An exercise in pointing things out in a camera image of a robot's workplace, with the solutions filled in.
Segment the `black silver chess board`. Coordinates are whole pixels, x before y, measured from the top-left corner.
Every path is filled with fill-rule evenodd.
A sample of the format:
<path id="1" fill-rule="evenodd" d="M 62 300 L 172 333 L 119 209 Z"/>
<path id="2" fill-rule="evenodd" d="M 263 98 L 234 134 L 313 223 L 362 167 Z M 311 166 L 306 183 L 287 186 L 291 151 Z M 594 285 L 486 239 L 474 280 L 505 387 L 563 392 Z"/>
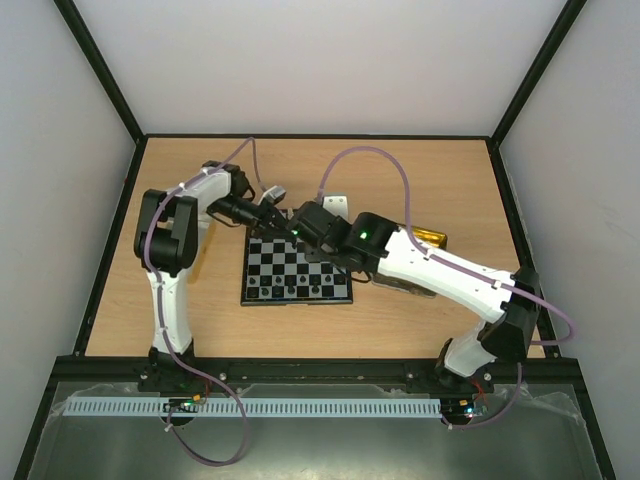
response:
<path id="1" fill-rule="evenodd" d="M 287 275 L 296 276 L 296 297 L 287 297 Z M 299 284 L 305 275 L 307 285 Z M 274 285 L 274 276 L 280 276 L 282 284 Z M 248 285 L 248 278 L 258 280 L 256 286 Z M 310 287 L 321 284 L 321 295 L 313 297 Z M 248 298 L 247 289 L 257 287 L 258 298 Z M 261 288 L 268 287 L 270 296 L 261 295 Z M 292 243 L 286 238 L 252 238 L 245 235 L 242 287 L 240 304 L 248 306 L 351 304 L 353 302 L 352 279 L 346 270 L 340 270 L 329 262 L 315 259 L 304 242 Z"/>

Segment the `silver gold tin lid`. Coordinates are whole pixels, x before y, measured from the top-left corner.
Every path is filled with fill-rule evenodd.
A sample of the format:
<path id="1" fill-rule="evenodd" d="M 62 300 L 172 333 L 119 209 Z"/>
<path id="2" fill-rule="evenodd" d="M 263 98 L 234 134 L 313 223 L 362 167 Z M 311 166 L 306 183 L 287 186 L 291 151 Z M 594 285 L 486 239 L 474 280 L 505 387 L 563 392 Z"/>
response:
<path id="1" fill-rule="evenodd" d="M 213 225 L 213 222 L 198 223 L 199 247 L 198 247 L 198 253 L 196 255 L 193 265 L 191 266 L 190 273 L 188 276 L 189 284 L 194 284 L 200 276 L 201 270 L 206 260 L 207 251 L 213 241 L 215 230 L 216 230 L 216 227 Z"/>

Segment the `gold tin with black pieces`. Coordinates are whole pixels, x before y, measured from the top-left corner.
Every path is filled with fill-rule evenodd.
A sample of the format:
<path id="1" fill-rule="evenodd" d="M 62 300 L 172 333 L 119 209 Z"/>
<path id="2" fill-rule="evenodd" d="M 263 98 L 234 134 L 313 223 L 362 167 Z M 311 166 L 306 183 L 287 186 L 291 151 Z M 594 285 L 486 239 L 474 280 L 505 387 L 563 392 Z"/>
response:
<path id="1" fill-rule="evenodd" d="M 416 239 L 422 244 L 429 244 L 443 250 L 447 249 L 448 236 L 445 233 L 425 229 L 422 227 L 413 227 L 412 231 Z M 409 293 L 425 298 L 435 298 L 437 294 L 425 287 L 408 283 L 403 280 L 393 279 L 389 276 L 376 273 L 372 276 L 371 282 L 380 287 L 388 287 L 404 293 Z"/>

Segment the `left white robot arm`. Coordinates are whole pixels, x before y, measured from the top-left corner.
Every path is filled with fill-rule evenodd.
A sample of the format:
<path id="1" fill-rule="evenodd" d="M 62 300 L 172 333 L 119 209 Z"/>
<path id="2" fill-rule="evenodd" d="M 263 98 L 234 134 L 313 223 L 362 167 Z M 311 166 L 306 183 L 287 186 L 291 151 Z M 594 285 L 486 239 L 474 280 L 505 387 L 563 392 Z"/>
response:
<path id="1" fill-rule="evenodd" d="M 174 364 L 196 372 L 187 283 L 215 217 L 225 216 L 252 233 L 274 234 L 286 226 L 285 217 L 276 211 L 285 195 L 284 187 L 275 185 L 265 189 L 255 204 L 255 191 L 245 172 L 226 162 L 208 162 L 195 177 L 176 187 L 144 193 L 134 253 L 146 270 L 152 292 L 152 365 Z"/>

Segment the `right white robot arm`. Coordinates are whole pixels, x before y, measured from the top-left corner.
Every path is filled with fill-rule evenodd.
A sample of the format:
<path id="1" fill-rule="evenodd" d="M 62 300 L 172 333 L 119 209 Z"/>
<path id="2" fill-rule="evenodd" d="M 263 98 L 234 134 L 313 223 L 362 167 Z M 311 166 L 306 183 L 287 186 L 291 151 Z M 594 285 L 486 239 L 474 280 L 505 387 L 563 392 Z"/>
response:
<path id="1" fill-rule="evenodd" d="M 441 350 L 436 379 L 443 389 L 460 390 L 496 360 L 526 360 L 540 314 L 539 275 L 533 268 L 491 270 L 420 243 L 407 227 L 374 213 L 348 222 L 313 201 L 293 214 L 287 228 L 337 267 L 392 288 L 431 291 L 478 316 L 475 327 Z"/>

